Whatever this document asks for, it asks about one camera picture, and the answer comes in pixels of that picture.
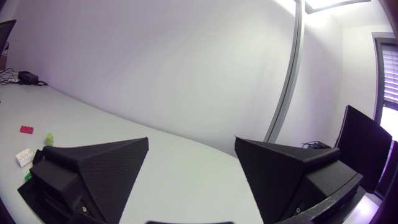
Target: window frame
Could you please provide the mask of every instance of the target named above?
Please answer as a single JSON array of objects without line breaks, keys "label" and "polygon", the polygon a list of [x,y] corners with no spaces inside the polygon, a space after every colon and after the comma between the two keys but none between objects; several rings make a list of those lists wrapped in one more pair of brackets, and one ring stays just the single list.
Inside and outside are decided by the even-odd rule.
[{"label": "window frame", "polygon": [[377,61],[377,85],[376,85],[376,111],[374,113],[374,121],[377,124],[381,122],[381,116],[384,107],[384,61],[381,45],[397,45],[394,38],[376,37],[374,39],[376,46]]}]

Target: black device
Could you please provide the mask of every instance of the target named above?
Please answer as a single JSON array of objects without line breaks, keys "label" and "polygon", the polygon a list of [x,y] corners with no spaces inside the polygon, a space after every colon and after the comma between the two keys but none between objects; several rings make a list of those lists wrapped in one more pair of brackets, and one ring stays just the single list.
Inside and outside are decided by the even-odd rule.
[{"label": "black device", "polygon": [[373,194],[386,164],[391,135],[362,112],[348,105],[335,146],[340,161],[363,175],[361,186]]},{"label": "black device", "polygon": [[36,165],[36,163],[42,161],[44,159],[44,152],[40,149],[36,150],[35,157],[33,158],[32,164]]},{"label": "black device", "polygon": [[1,51],[4,49],[4,46],[7,43],[8,36],[10,35],[11,30],[14,27],[16,22],[17,21],[15,19],[6,21],[6,22],[0,22],[0,50]]},{"label": "black device", "polygon": [[39,82],[39,78],[37,75],[34,75],[27,71],[18,72],[18,79],[21,81],[22,84],[25,85],[33,85]]},{"label": "black device", "polygon": [[265,224],[306,210],[311,221],[324,223],[356,194],[362,179],[338,160],[337,148],[302,149],[236,138],[235,151]]},{"label": "black device", "polygon": [[147,138],[45,146],[18,192],[45,223],[119,223],[147,151]]}]

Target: black pyramid-shaped object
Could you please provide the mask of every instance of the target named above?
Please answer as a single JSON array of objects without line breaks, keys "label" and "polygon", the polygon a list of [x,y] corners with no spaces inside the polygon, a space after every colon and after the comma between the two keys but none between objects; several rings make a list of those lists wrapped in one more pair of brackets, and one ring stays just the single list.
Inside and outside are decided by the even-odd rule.
[{"label": "black pyramid-shaped object", "polygon": [[264,223],[280,221],[303,176],[340,155],[337,148],[302,149],[241,138],[236,138],[235,151]]},{"label": "black pyramid-shaped object", "polygon": [[46,223],[76,223],[81,215],[99,223],[119,223],[147,151],[147,138],[71,148],[45,146],[45,159],[31,168],[32,179],[19,192]]}]

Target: white desk surface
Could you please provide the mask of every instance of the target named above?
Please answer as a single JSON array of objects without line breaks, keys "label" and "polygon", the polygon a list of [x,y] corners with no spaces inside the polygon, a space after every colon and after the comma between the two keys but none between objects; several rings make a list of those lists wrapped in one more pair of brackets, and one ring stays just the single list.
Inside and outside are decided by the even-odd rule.
[{"label": "white desk surface", "polygon": [[[17,191],[32,163],[20,168],[16,154],[42,149],[47,133],[58,147],[149,138],[120,223],[262,223],[239,161],[230,155],[111,115],[50,87],[0,86],[0,101],[0,197],[16,223],[41,223]],[[20,133],[21,125],[34,127],[34,133]],[[358,205],[345,223],[370,220],[373,215],[361,209]]]}]

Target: metal pole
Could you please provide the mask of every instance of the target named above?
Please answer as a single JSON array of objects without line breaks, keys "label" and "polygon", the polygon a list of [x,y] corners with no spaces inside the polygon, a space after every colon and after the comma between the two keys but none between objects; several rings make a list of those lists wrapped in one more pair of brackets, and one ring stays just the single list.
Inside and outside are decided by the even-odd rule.
[{"label": "metal pole", "polygon": [[299,73],[302,52],[300,50],[304,39],[304,0],[296,0],[296,15],[293,35],[292,53],[290,54],[290,62],[286,73],[285,83],[280,94],[279,102],[275,110],[274,117],[264,138],[264,142],[275,143],[280,129],[285,121],[287,110],[292,101],[294,87]]}]

